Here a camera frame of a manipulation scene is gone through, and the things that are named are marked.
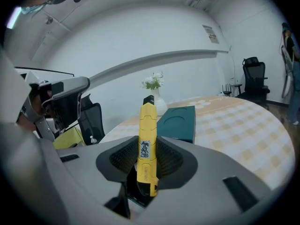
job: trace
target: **white vase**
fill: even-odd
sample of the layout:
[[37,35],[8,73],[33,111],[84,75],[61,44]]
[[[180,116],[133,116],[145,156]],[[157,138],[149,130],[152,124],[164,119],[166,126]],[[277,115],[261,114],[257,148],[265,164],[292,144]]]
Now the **white vase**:
[[157,109],[157,115],[162,116],[168,110],[167,104],[161,98],[161,96],[159,94],[159,88],[151,90],[151,91],[152,91],[152,95],[154,96],[154,105]]

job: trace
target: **fluorescent light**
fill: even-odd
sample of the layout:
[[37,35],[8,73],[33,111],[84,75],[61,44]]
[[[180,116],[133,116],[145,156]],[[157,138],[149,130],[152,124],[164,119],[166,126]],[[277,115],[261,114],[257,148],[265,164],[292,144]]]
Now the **fluorescent light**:
[[21,13],[21,8],[20,7],[16,7],[13,11],[13,13],[11,14],[9,21],[7,23],[7,27],[12,29],[14,27],[15,22],[17,21],[18,16]]

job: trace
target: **blue jeans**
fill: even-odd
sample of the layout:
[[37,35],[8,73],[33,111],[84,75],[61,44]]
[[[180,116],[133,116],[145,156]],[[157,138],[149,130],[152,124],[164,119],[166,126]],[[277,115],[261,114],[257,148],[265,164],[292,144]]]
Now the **blue jeans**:
[[294,123],[297,121],[297,114],[300,108],[300,63],[294,61],[293,66],[293,77],[294,77],[294,93],[291,95],[289,111],[287,119]]

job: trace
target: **yellow and white tablecloth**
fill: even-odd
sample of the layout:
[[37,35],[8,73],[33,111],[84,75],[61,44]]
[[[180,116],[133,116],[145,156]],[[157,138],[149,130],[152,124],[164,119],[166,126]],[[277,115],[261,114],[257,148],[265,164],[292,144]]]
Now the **yellow and white tablecloth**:
[[[287,182],[295,154],[288,132],[269,111],[234,97],[197,97],[168,107],[195,106],[195,144],[227,154],[271,189]],[[139,115],[119,124],[105,143],[139,133]]]

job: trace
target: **green box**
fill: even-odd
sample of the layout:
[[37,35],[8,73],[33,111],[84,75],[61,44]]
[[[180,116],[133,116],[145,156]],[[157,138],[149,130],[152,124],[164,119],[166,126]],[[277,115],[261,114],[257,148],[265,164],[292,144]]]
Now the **green box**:
[[195,106],[169,108],[157,122],[157,135],[194,143]]

